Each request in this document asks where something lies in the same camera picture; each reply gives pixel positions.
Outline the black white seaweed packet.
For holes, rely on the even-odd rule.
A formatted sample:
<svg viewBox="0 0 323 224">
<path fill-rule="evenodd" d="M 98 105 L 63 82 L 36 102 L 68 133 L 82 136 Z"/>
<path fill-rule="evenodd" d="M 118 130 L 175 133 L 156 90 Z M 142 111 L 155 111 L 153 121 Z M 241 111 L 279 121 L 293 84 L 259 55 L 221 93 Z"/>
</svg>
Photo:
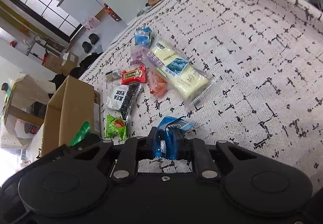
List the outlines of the black white seaweed packet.
<svg viewBox="0 0 323 224">
<path fill-rule="evenodd" d="M 141 87 L 141 83 L 114 85 L 107 95 L 106 107 L 119 112 L 123 120 L 128 120 Z"/>
</svg>

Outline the red candy packet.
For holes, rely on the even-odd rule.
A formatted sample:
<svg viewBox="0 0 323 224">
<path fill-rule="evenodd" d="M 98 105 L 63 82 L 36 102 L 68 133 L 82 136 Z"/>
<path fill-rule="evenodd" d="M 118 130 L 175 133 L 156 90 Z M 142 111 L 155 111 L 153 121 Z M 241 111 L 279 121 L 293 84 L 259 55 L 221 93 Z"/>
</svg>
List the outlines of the red candy packet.
<svg viewBox="0 0 323 224">
<path fill-rule="evenodd" d="M 143 65 L 130 71 L 122 71 L 121 84 L 129 85 L 132 83 L 146 83 L 146 68 Z"/>
</svg>

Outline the wooden side table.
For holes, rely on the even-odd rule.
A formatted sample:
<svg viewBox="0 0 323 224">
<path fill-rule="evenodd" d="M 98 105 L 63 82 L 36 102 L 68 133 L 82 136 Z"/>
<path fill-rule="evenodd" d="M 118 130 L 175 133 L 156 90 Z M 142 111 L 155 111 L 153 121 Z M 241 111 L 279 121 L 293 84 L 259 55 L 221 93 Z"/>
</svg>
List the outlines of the wooden side table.
<svg viewBox="0 0 323 224">
<path fill-rule="evenodd" d="M 55 91 L 53 82 L 39 80 L 23 73 L 18 74 L 17 78 L 12 81 L 12 88 L 1 119 L 1 148 L 20 150 L 28 146 L 30 140 L 16 133 L 16 122 L 20 120 L 41 127 L 44 119 L 26 110 L 36 102 L 46 106 L 49 102 L 49 94 Z"/>
</svg>

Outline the black slipper left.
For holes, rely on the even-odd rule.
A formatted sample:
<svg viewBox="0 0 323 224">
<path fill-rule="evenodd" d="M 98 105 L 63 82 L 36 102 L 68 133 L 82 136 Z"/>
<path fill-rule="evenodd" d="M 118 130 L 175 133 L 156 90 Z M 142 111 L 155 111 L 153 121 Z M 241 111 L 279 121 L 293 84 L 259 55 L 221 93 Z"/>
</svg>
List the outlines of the black slipper left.
<svg viewBox="0 0 323 224">
<path fill-rule="evenodd" d="M 82 48 L 85 51 L 85 53 L 88 54 L 92 50 L 92 44 L 87 41 L 84 41 L 82 43 Z"/>
</svg>

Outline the purple round snack packet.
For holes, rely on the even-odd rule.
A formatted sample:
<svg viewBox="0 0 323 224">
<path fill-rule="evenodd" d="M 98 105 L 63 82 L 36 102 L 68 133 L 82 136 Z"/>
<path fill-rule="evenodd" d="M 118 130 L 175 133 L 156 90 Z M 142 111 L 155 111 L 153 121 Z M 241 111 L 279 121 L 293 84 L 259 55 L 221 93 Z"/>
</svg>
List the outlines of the purple round snack packet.
<svg viewBox="0 0 323 224">
<path fill-rule="evenodd" d="M 140 44 L 131 48 L 130 65 L 137 65 L 146 57 L 149 48 Z"/>
</svg>

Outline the orange snack packet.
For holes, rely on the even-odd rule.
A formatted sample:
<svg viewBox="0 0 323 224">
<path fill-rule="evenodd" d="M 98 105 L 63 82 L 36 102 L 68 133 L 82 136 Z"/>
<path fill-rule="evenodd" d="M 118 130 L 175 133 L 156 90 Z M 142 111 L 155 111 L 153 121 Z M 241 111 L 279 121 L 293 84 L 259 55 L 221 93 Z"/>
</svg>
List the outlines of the orange snack packet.
<svg viewBox="0 0 323 224">
<path fill-rule="evenodd" d="M 150 94 L 158 98 L 163 97 L 168 91 L 168 85 L 166 80 L 159 77 L 153 71 L 149 71 L 148 73 L 148 86 Z"/>
</svg>

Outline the blue green small packet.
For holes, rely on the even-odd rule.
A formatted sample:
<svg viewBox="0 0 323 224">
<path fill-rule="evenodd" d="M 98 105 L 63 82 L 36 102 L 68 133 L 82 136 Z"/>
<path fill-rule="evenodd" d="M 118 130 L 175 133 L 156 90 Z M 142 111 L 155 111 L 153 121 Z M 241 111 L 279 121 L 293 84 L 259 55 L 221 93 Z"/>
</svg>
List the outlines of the blue green small packet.
<svg viewBox="0 0 323 224">
<path fill-rule="evenodd" d="M 152 30 L 149 27 L 136 30 L 134 39 L 136 45 L 150 47 Z"/>
</svg>

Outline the black slipper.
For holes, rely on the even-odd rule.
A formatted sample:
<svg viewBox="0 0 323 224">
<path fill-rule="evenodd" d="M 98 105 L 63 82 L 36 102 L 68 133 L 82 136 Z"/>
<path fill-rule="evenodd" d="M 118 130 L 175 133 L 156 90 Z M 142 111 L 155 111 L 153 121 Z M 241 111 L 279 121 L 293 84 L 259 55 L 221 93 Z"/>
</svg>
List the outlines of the black slipper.
<svg viewBox="0 0 323 224">
<path fill-rule="evenodd" d="M 88 54 L 92 50 L 92 44 L 87 41 L 84 41 L 82 43 L 82 48 L 85 51 L 85 53 Z"/>
<path fill-rule="evenodd" d="M 88 36 L 88 39 L 90 40 L 90 43 L 92 45 L 96 45 L 96 43 L 99 41 L 100 37 L 97 34 L 95 34 L 95 33 L 91 33 Z"/>
</svg>

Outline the brown cardboard box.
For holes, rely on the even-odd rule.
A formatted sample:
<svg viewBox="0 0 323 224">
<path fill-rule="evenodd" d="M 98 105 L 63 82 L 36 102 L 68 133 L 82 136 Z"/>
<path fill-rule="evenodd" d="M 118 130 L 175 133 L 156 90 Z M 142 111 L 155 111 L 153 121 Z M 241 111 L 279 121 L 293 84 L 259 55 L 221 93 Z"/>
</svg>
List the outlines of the brown cardboard box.
<svg viewBox="0 0 323 224">
<path fill-rule="evenodd" d="M 41 155 L 70 145 L 85 122 L 94 133 L 101 134 L 100 94 L 90 84 L 68 76 L 48 102 Z"/>
</svg>

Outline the blue snack packet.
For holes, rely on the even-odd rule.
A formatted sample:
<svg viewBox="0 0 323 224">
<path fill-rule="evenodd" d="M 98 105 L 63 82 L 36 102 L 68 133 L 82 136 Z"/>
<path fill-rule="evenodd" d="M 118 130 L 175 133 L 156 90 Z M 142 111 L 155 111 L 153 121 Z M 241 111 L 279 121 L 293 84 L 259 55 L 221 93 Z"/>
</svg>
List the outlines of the blue snack packet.
<svg viewBox="0 0 323 224">
<path fill-rule="evenodd" d="M 153 153 L 155 158 L 178 160 L 180 141 L 194 124 L 183 117 L 164 117 L 157 126 L 153 137 Z"/>
</svg>

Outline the white black patterned bed blanket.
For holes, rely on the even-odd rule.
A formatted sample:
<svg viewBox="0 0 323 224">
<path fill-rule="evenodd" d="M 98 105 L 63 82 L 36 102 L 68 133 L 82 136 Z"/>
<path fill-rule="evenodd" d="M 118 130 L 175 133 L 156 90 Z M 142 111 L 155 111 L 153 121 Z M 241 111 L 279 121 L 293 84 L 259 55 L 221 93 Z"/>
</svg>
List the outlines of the white black patterned bed blanket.
<svg viewBox="0 0 323 224">
<path fill-rule="evenodd" d="M 105 74 L 129 65 L 134 31 L 150 27 L 216 84 L 185 109 L 174 90 L 143 87 L 128 136 L 164 116 L 194 124 L 187 137 L 227 140 L 303 171 L 322 187 L 322 12 L 304 0 L 163 0 L 132 20 L 81 76 L 106 101 Z"/>
</svg>

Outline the small silver brown bar packet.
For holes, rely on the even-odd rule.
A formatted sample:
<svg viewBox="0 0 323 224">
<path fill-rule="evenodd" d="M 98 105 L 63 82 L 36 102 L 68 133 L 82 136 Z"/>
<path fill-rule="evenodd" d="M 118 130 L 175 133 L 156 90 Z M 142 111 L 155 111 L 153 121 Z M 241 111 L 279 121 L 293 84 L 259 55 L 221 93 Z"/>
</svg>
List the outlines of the small silver brown bar packet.
<svg viewBox="0 0 323 224">
<path fill-rule="evenodd" d="M 113 71 L 109 71 L 105 74 L 105 78 L 107 81 L 113 81 L 116 79 L 120 79 L 121 76 L 122 76 L 121 70 L 113 70 Z"/>
</svg>

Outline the black slipper right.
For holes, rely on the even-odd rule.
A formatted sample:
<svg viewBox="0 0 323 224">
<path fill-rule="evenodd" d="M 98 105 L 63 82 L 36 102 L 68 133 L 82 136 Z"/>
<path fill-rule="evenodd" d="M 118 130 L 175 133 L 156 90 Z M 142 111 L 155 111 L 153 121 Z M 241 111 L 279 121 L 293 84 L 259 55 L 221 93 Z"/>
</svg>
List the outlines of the black slipper right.
<svg viewBox="0 0 323 224">
<path fill-rule="evenodd" d="M 92 45 L 96 45 L 96 43 L 99 41 L 100 37 L 97 34 L 95 34 L 95 33 L 91 33 L 88 36 L 88 39 L 90 40 L 90 43 Z"/>
</svg>

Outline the green snack packet with red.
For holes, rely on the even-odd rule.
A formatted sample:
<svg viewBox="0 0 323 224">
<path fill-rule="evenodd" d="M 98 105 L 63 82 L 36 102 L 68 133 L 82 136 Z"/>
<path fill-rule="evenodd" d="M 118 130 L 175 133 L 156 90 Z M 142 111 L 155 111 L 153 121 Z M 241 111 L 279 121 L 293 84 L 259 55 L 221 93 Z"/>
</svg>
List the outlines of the green snack packet with red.
<svg viewBox="0 0 323 224">
<path fill-rule="evenodd" d="M 116 136 L 118 136 L 121 141 L 125 141 L 127 136 L 126 121 L 121 117 L 114 117 L 108 114 L 105 123 L 105 138 L 114 138 Z"/>
</svg>

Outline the green packet in box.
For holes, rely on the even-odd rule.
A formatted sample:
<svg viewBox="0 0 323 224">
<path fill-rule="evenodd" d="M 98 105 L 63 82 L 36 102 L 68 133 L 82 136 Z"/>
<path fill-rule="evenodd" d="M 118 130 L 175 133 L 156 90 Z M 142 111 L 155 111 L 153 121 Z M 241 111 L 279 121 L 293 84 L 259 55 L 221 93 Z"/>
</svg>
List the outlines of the green packet in box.
<svg viewBox="0 0 323 224">
<path fill-rule="evenodd" d="M 84 122 L 79 131 L 76 133 L 71 141 L 71 146 L 81 142 L 88 134 L 91 133 L 91 125 L 89 122 Z"/>
</svg>

